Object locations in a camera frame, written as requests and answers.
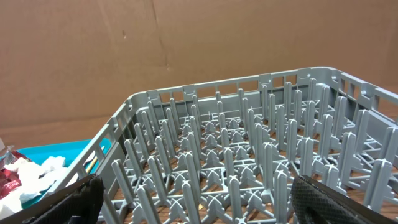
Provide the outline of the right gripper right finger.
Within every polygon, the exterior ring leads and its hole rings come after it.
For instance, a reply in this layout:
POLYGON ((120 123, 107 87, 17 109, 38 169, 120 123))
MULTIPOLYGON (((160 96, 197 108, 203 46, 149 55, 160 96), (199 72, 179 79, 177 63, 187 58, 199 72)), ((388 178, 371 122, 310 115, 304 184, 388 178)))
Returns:
POLYGON ((294 179, 291 199, 300 224, 397 223, 307 175, 294 179))

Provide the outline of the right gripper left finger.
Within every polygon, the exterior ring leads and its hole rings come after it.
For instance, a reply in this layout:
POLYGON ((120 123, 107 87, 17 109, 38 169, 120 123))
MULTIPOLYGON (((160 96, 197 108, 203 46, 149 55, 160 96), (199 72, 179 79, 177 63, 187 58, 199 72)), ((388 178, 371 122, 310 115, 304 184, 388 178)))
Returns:
POLYGON ((99 175, 90 174, 29 208, 3 218, 1 223, 96 223, 103 202, 103 181, 99 175))

